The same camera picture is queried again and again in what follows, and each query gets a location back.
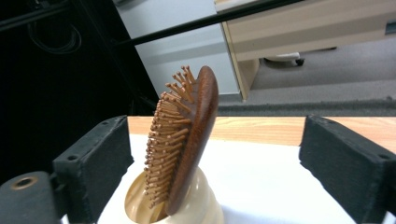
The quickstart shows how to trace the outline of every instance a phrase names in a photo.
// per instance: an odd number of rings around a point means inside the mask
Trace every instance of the white surface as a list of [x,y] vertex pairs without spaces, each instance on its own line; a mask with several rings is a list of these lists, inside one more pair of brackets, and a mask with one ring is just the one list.
[[[134,0],[118,7],[131,38],[216,14],[213,0]],[[219,24],[136,46],[157,94],[168,91],[164,84],[189,64],[197,77],[208,65],[219,83],[220,94],[238,94],[228,47]]]
[[[147,137],[130,135],[135,162],[98,223],[131,223],[123,204],[134,176],[144,168]],[[225,223],[354,223],[300,165],[298,147],[214,141],[199,166],[223,208]],[[389,216],[385,223],[393,223]]]

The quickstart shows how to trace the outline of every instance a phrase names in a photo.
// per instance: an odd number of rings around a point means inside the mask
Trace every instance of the wooden bristle pin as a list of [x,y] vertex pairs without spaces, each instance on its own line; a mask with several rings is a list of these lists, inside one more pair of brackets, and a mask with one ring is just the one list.
[[213,71],[204,66],[194,78],[189,66],[172,75],[157,104],[146,156],[146,194],[150,207],[165,202],[168,216],[184,199],[218,109],[219,90]]

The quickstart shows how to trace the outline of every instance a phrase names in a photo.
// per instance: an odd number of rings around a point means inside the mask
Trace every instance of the gray floor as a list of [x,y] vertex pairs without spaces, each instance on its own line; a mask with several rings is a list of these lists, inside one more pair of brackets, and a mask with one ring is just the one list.
[[396,38],[261,60],[245,102],[221,98],[221,116],[396,116]]

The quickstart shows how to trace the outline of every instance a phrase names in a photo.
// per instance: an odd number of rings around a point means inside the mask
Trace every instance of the black cable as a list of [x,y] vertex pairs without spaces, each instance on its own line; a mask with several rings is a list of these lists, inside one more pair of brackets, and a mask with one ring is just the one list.
[[68,11],[69,9],[70,9],[70,2],[68,0],[64,0],[58,4],[50,5],[49,7],[46,8],[41,8],[21,16],[0,21],[0,32],[24,25],[32,21],[44,19],[49,16]]
[[71,27],[71,36],[68,43],[64,46],[59,48],[49,47],[48,45],[44,44],[37,35],[37,22],[33,21],[27,24],[28,33],[32,41],[41,49],[48,53],[52,54],[69,54],[77,51],[81,47],[82,38],[81,34],[79,33],[78,29],[70,24]]

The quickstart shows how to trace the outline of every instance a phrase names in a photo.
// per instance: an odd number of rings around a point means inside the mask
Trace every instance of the light wood desk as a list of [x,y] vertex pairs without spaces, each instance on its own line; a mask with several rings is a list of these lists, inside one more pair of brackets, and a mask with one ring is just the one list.
[[[328,118],[396,153],[396,118]],[[304,117],[218,117],[210,139],[299,146]],[[128,117],[129,132],[148,134],[152,117]]]

